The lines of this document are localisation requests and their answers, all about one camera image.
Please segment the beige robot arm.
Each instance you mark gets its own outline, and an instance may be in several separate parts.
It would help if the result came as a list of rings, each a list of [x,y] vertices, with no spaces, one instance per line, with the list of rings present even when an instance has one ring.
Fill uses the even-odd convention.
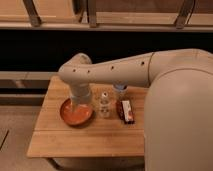
[[[64,63],[59,77],[78,103],[90,83],[146,87],[145,171],[213,171],[213,54],[158,51],[93,64],[85,54]]]

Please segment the translucent gripper wrist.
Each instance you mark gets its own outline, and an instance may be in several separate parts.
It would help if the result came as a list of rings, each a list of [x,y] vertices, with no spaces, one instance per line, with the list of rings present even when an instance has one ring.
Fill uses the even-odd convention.
[[[88,92],[86,95],[76,96],[71,94],[70,99],[74,107],[78,105],[88,105],[91,102],[92,94]]]

